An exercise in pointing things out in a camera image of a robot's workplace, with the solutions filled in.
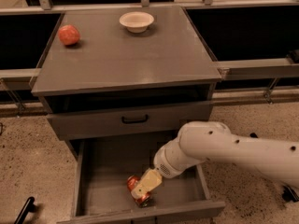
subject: can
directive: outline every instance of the can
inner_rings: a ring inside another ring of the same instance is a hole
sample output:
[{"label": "can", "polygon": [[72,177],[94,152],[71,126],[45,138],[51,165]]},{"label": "can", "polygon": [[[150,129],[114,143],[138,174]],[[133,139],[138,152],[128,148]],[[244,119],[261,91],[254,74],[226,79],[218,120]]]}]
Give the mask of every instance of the can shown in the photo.
[{"label": "can", "polygon": [[[136,175],[131,175],[127,180],[127,188],[129,189],[130,193],[135,188],[137,183],[139,182],[140,178]],[[150,204],[150,192],[148,191],[144,194],[141,198],[135,199],[132,197],[139,207],[146,207]]]}]

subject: white bowl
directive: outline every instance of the white bowl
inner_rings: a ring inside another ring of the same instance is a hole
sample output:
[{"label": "white bowl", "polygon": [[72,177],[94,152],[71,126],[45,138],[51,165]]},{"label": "white bowl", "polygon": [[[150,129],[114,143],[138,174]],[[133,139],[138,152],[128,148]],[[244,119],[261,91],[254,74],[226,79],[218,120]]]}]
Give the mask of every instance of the white bowl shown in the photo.
[{"label": "white bowl", "polygon": [[129,12],[120,17],[121,25],[132,33],[142,33],[153,23],[153,17],[146,12]]}]

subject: floor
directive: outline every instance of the floor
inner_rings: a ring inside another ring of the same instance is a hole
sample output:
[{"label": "floor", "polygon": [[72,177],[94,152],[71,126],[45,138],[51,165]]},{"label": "floor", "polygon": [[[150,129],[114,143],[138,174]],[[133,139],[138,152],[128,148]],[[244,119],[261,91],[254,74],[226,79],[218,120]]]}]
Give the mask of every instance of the floor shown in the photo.
[{"label": "floor", "polygon": [[[23,6],[22,0],[0,0],[0,7]],[[215,106],[211,120],[239,135],[299,140],[298,103]],[[0,122],[0,224],[13,223],[30,196],[37,209],[25,223],[68,220],[77,162],[56,138],[40,105],[27,105],[21,116],[14,105],[1,105]],[[188,224],[298,223],[299,203],[284,202],[279,184],[231,164],[204,163],[203,169],[212,199],[225,201],[226,207],[219,217]]]}]

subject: red object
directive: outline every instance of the red object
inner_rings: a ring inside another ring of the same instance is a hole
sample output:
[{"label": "red object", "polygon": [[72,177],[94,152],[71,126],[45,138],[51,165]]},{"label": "red object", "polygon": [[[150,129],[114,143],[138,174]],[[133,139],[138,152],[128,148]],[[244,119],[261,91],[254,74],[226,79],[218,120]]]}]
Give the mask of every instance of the red object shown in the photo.
[{"label": "red object", "polygon": [[[130,192],[134,189],[134,187],[137,185],[138,181],[140,180],[139,177],[132,175],[127,180],[127,187],[130,190]],[[139,199],[133,198],[136,202],[136,204],[140,207],[147,206],[150,200],[150,192],[147,192],[145,195],[143,195]]]},{"label": "red object", "polygon": [[73,25],[66,25],[58,30],[58,36],[61,42],[66,45],[74,45],[80,40],[80,33]]}]

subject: robotic hand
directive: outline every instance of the robotic hand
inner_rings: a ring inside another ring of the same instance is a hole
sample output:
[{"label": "robotic hand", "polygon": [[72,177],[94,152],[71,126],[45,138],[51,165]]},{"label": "robotic hand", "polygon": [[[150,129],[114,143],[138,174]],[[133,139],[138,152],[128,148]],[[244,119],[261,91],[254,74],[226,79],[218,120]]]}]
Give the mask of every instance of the robotic hand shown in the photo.
[{"label": "robotic hand", "polygon": [[182,126],[177,138],[158,150],[155,168],[143,174],[131,194],[136,200],[142,200],[162,183],[163,177],[175,177],[204,161],[233,163],[299,190],[297,148],[299,143],[295,142],[234,135],[219,122],[190,122]]}]

